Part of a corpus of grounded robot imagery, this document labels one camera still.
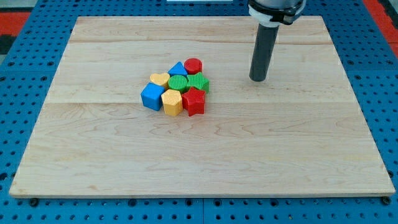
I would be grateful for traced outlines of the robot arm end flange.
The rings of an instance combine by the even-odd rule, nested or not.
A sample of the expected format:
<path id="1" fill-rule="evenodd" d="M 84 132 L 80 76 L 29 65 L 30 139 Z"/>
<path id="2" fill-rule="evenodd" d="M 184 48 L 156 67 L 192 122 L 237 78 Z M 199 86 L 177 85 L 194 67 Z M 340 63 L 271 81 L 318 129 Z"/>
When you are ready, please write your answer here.
<path id="1" fill-rule="evenodd" d="M 291 25 L 301 15 L 307 0 L 248 0 L 249 15 L 264 27 Z"/>

